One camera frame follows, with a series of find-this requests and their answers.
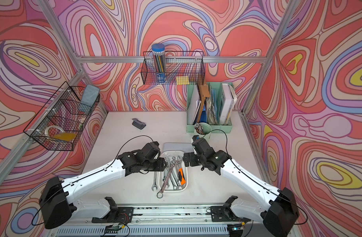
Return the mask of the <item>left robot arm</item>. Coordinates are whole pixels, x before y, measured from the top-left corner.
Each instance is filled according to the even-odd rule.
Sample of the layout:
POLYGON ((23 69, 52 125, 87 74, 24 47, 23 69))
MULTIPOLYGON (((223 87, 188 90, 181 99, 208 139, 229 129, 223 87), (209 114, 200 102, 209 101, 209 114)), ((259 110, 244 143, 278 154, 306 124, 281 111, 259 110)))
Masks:
POLYGON ((157 141, 142 149, 122 153, 112 162, 85 174, 60 180, 47 181, 39 199, 40 211, 46 229, 54 229, 66 223, 76 212, 73 203, 88 192, 116 179, 141 171, 163 171, 166 167, 157 141))

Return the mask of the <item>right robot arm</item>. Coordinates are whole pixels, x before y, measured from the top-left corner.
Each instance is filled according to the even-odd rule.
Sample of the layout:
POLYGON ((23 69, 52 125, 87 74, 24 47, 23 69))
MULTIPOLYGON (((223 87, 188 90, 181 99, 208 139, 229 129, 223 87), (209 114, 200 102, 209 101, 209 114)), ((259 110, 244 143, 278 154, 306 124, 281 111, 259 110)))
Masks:
POLYGON ((236 217, 262 222, 275 237, 289 234, 299 218, 296 199, 290 189, 279 189, 262 181, 240 166, 227 152, 215 151, 202 137, 193 136, 191 145, 194 151, 183 157, 186 166, 200 166, 213 171, 234 182, 256 200, 256 203, 251 203, 235 198, 227 208, 236 217))

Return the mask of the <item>white plastic storage box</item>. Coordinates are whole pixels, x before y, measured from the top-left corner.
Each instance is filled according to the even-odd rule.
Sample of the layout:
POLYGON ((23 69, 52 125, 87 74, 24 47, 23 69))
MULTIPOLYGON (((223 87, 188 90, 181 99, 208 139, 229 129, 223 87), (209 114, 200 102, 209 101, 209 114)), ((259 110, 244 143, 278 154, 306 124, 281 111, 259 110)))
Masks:
POLYGON ((178 182, 176 181, 176 169, 174 167, 172 169, 172 174, 170 176, 168 186, 167 186, 167 188, 165 189, 164 192, 174 192, 174 193, 175 192, 181 192, 181 191, 185 190, 187 188, 187 186, 188 186, 188 181, 187 181, 188 171, 187 171, 187 168, 186 168, 184 160, 183 160, 184 152, 182 152, 182 151, 167 151, 167 152, 163 152, 161 154, 161 157, 165 159, 166 167, 165 167, 164 171, 161 171, 161 172, 158 173, 158 180, 157 180, 158 187, 161 188, 161 186, 162 186, 162 184, 164 182, 164 179, 167 176, 168 168, 170 167, 171 164, 174 164, 173 157, 178 157, 178 156, 180 156, 182 158, 182 168, 183 168, 183 171, 184 171, 186 186, 183 189, 179 189, 178 182))

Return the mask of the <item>silver end wrench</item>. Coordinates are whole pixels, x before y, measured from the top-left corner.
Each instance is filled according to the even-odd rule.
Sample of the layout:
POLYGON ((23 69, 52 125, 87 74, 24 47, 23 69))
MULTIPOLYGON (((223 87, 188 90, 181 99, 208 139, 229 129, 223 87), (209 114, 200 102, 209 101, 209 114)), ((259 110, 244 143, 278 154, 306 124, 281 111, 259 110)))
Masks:
POLYGON ((155 171, 154 174, 153 174, 153 184, 152 184, 152 191, 157 191, 158 190, 158 172, 155 171))

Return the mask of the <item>long silver combination wrench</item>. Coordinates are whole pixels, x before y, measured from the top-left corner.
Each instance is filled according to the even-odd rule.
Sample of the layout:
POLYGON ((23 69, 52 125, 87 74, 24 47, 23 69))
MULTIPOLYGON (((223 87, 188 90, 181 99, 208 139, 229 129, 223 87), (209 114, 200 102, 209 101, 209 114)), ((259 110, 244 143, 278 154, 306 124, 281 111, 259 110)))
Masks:
POLYGON ((172 174, 172 169, 174 168, 174 166, 175 166, 175 164, 171 164, 170 167, 169 167, 168 170, 167 170, 167 176, 166 176, 166 178, 164 179, 164 182, 163 182, 163 184, 162 184, 162 186, 161 186, 160 191, 159 191, 159 192, 157 193, 157 195, 156 195, 156 197, 157 197, 158 199, 163 198, 163 196, 164 196, 164 191, 165 191, 165 189, 166 189, 167 186, 168 186, 169 179, 170 179, 170 176, 171 176, 171 174, 172 174))

